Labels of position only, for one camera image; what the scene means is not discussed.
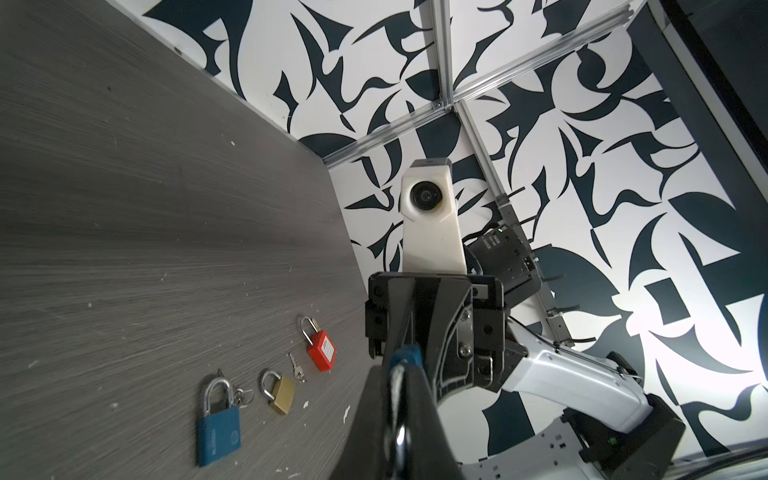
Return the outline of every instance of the blue padlock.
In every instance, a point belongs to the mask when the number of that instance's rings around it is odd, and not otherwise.
[[[227,394],[227,408],[210,414],[210,393],[218,385]],[[240,407],[235,405],[234,388],[229,380],[212,380],[203,393],[203,417],[197,420],[197,463],[201,467],[226,457],[240,447]]]

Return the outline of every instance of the black and white patterned wall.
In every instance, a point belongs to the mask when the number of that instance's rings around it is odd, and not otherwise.
[[[111,1],[321,157],[438,97],[428,0]],[[452,2],[456,82],[620,3]]]
[[[318,154],[437,98],[429,2],[114,0]],[[609,11],[608,0],[455,0],[456,86]],[[677,458],[762,441],[765,259],[674,106],[617,31],[468,105],[579,348],[622,353],[688,424]],[[363,279],[399,270],[403,171],[450,157],[462,234],[499,220],[446,115],[331,171]],[[499,453],[561,410],[472,389],[440,409],[457,460]]]

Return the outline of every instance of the screw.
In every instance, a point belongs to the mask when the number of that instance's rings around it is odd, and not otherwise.
[[[466,343],[462,343],[458,346],[458,355],[461,356],[463,359],[468,358],[472,354],[472,349],[469,348],[469,345]]]

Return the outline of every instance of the metal plate with holes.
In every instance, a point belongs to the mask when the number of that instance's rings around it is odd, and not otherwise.
[[[472,304],[469,303],[458,315],[458,322],[456,323],[456,339],[458,340],[460,356],[469,356],[475,351],[475,333],[472,331],[472,317]]]
[[[579,456],[581,443],[567,423],[556,418],[523,443],[477,463],[460,465],[467,480],[595,480],[603,478]]]

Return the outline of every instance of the camera lens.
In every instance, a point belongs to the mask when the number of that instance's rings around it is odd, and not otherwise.
[[[411,201],[420,210],[431,210],[442,200],[442,192],[432,182],[418,182],[411,189]]]

